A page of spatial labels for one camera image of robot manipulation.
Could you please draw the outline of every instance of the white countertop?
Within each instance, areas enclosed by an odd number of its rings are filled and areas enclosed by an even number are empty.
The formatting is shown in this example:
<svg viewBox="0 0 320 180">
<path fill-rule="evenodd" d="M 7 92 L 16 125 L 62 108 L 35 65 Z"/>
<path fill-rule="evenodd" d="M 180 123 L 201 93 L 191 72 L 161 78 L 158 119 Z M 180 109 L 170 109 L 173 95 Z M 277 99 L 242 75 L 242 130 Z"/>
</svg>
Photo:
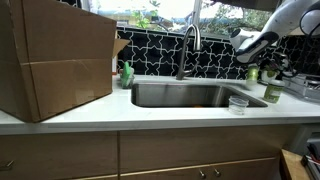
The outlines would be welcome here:
<svg viewBox="0 0 320 180">
<path fill-rule="evenodd" d="M 246 81 L 239 80 L 135 77 L 135 82 L 227 84 L 261 101 L 266 89 L 260 84 L 248 86 Z M 119 76 L 114 76 L 112 94 L 41 123 L 24 123 L 0 111 L 0 135 L 320 123 L 319 104 L 300 101 L 285 92 L 277 104 L 265 103 L 268 107 L 247 108 L 244 115 L 231 114 L 227 108 L 142 108 L 131 103 L 131 90 L 121 89 Z"/>
</svg>

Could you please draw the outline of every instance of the cardboard box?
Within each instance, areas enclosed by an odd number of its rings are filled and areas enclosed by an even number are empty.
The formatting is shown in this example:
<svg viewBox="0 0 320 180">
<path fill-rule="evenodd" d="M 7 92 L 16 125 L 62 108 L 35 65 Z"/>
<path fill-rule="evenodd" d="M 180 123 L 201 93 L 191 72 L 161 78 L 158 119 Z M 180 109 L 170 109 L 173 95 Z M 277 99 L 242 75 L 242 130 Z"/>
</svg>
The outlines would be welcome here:
<svg viewBox="0 0 320 180">
<path fill-rule="evenodd" d="M 118 66 L 118 53 L 121 51 L 130 41 L 126 39 L 116 39 L 114 41 L 114 49 L 112 53 L 112 75 L 117 75 Z"/>
<path fill-rule="evenodd" d="M 0 109 L 38 122 L 110 94 L 125 45 L 115 31 L 116 21 L 55 0 L 0 0 Z"/>
</svg>

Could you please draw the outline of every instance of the wall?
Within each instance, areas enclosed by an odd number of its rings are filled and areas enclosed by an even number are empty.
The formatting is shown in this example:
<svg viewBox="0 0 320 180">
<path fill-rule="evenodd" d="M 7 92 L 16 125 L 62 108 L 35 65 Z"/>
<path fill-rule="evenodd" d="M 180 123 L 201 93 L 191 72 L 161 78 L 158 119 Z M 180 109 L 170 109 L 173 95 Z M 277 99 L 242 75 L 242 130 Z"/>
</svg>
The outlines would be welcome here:
<svg viewBox="0 0 320 180">
<path fill-rule="evenodd" d="M 118 38 L 131 40 L 119 53 L 118 68 L 125 61 L 135 69 L 135 74 L 175 76 L 180 62 L 183 35 L 141 29 L 118 27 Z M 268 48 L 262 53 L 272 59 L 272 52 L 283 52 L 293 61 L 296 69 L 303 73 L 319 74 L 319 46 L 312 40 L 312 47 L 306 46 L 302 53 L 305 38 L 291 36 L 283 38 L 277 47 Z M 234 49 L 228 40 L 202 38 L 202 51 L 192 52 L 193 40 L 189 39 L 186 53 L 186 68 L 191 69 L 196 61 L 200 64 L 192 74 L 199 78 L 245 79 L 247 67 L 235 61 Z"/>
<path fill-rule="evenodd" d="M 320 42 L 311 39 L 309 43 L 305 36 L 290 36 L 279 41 L 276 48 L 269 48 L 264 57 L 272 58 L 272 52 L 282 52 L 288 55 L 293 67 L 302 73 L 320 75 Z"/>
<path fill-rule="evenodd" d="M 131 40 L 119 53 L 118 67 L 125 61 L 135 69 L 135 74 L 175 76 L 182 49 L 183 35 L 131 28 L 118 28 L 118 38 Z M 237 66 L 234 51 L 227 40 L 202 38 L 202 51 L 193 52 L 193 40 L 189 39 L 186 52 L 186 68 L 196 61 L 200 64 L 193 77 L 244 79 L 246 68 Z"/>
</svg>

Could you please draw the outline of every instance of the kitchen sink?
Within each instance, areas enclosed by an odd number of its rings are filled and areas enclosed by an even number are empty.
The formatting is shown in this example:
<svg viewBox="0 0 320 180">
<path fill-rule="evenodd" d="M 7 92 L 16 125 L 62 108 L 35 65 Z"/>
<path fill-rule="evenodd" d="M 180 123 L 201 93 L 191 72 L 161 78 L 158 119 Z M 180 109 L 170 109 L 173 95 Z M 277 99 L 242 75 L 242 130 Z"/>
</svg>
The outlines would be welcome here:
<svg viewBox="0 0 320 180">
<path fill-rule="evenodd" d="M 190 85 L 167 83 L 136 83 L 132 86 L 131 102 L 140 107 L 228 107 L 229 97 L 238 95 L 249 100 L 250 107 L 267 104 L 236 89 L 222 85 Z"/>
</svg>

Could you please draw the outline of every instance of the wooden cabinet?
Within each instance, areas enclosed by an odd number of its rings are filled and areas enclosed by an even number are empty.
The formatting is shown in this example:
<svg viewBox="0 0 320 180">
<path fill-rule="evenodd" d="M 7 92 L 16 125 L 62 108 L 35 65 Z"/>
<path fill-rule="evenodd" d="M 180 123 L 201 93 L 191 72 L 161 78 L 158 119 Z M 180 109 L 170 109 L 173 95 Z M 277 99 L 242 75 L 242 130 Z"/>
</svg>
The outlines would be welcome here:
<svg viewBox="0 0 320 180">
<path fill-rule="evenodd" d="M 120 132 L 120 173 L 275 157 L 295 125 Z"/>
<path fill-rule="evenodd" d="M 226 162 L 121 175 L 121 180 L 269 180 L 275 158 Z"/>
<path fill-rule="evenodd" d="M 279 156 L 297 129 L 275 125 L 0 136 L 0 166 L 14 160 L 11 170 L 0 169 L 0 179 L 115 180 L 121 175 L 125 180 L 193 180 L 200 171 L 207 179 L 216 178 L 214 169 L 220 179 L 263 179 L 271 161 L 261 158 Z"/>
<path fill-rule="evenodd" d="M 116 175 L 116 132 L 0 136 L 0 162 L 11 160 L 1 180 Z"/>
</svg>

